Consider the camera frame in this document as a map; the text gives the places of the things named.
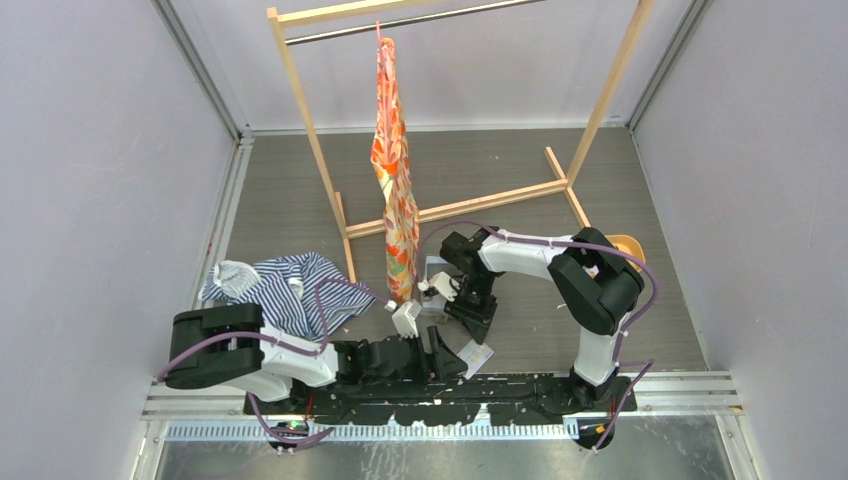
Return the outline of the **wooden clothes rack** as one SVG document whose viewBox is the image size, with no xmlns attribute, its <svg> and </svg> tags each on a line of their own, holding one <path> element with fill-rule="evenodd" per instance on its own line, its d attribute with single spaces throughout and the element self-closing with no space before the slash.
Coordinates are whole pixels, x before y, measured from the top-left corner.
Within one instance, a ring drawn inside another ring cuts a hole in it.
<svg viewBox="0 0 848 480">
<path fill-rule="evenodd" d="M 310 151 L 328 195 L 342 244 L 379 234 L 381 220 L 351 224 L 334 187 L 292 50 L 308 43 L 373 33 L 369 56 L 377 65 L 380 21 L 383 37 L 395 43 L 399 95 L 406 126 L 418 130 L 466 131 L 475 127 L 515 129 L 553 125 L 556 93 L 580 95 L 576 83 L 558 81 L 557 68 L 576 72 L 593 54 L 588 41 L 606 32 L 588 18 L 585 1 L 490 1 L 449 9 L 437 2 L 424 13 L 398 18 L 403 1 L 347 1 L 291 11 L 267 8 L 272 38 L 280 55 Z"/>
</svg>

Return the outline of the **tan oval tray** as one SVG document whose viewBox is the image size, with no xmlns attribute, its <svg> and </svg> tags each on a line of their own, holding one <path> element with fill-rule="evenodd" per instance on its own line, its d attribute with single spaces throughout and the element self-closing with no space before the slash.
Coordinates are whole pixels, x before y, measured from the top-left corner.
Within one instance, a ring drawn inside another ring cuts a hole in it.
<svg viewBox="0 0 848 480">
<path fill-rule="evenodd" d="M 634 237 L 624 234 L 612 234 L 607 235 L 606 238 L 613 247 L 636 259 L 636 262 L 629 260 L 628 263 L 637 272 L 643 271 L 642 265 L 646 260 L 645 254 L 641 244 Z"/>
</svg>

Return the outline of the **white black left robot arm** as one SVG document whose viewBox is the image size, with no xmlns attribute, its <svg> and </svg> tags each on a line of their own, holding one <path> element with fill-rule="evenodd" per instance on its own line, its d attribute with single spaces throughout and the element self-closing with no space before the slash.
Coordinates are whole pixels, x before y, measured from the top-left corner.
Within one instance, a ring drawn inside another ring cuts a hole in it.
<svg viewBox="0 0 848 480">
<path fill-rule="evenodd" d="M 447 347 L 437 328 L 428 328 L 427 335 L 427 342 L 394 335 L 321 344 L 266 323 L 257 304 L 192 310 L 175 316 L 169 361 L 156 379 L 178 390 L 238 388 L 293 414 L 305 405 L 306 387 L 373 390 L 462 378 L 467 363 Z"/>
</svg>

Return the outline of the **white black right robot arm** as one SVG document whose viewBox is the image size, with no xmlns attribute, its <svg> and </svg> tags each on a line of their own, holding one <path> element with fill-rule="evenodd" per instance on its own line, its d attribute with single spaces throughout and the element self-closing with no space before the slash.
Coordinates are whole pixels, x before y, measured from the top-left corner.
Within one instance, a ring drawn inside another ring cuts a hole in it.
<svg viewBox="0 0 848 480">
<path fill-rule="evenodd" d="M 515 273 L 551 282 L 580 326 L 566 382 L 569 400 L 591 411 L 611 397 L 622 328 L 645 288 L 631 255 L 592 227 L 573 236 L 539 237 L 488 226 L 471 237 L 451 233 L 439 255 L 459 273 L 448 281 L 445 312 L 477 344 L 484 343 L 497 310 L 496 279 Z"/>
</svg>

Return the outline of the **orange floral garment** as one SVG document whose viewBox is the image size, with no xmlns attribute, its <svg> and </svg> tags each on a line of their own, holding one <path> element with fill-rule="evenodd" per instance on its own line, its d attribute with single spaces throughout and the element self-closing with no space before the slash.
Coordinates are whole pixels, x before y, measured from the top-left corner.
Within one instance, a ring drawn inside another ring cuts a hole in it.
<svg viewBox="0 0 848 480">
<path fill-rule="evenodd" d="M 399 95 L 395 43 L 380 37 L 376 54 L 376 128 L 370 161 L 382 191 L 387 286 L 391 298 L 410 300 L 416 287 L 419 208 L 412 191 L 407 129 Z"/>
</svg>

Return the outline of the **blue white striped shirt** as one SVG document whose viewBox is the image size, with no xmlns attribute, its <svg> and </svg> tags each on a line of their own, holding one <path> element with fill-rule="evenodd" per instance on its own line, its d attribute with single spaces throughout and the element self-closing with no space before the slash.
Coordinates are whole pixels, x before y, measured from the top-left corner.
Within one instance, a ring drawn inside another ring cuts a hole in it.
<svg viewBox="0 0 848 480">
<path fill-rule="evenodd" d="M 332 261 L 316 252 L 254 264 L 218 262 L 206 275 L 198 299 L 257 304 L 266 324 L 315 342 L 362 315 L 375 301 L 363 283 L 349 282 Z"/>
</svg>

